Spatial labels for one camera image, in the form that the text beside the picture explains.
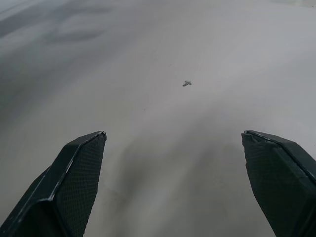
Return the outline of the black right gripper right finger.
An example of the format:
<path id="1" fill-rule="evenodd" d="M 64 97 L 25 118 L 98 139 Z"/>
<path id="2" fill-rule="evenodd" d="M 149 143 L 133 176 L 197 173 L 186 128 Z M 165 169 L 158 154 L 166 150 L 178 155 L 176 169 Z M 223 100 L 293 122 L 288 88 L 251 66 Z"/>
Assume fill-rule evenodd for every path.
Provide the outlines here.
<path id="1" fill-rule="evenodd" d="M 241 136 L 253 194 L 276 237 L 316 237 L 316 160 L 276 135 Z"/>

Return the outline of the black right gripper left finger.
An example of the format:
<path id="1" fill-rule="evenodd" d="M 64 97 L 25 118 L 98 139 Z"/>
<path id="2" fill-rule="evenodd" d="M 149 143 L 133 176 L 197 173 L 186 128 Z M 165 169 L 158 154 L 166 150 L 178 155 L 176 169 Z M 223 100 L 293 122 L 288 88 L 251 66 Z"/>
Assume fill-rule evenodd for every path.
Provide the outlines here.
<path id="1" fill-rule="evenodd" d="M 0 237 L 83 237 L 98 192 L 105 131 L 67 143 L 0 226 Z"/>

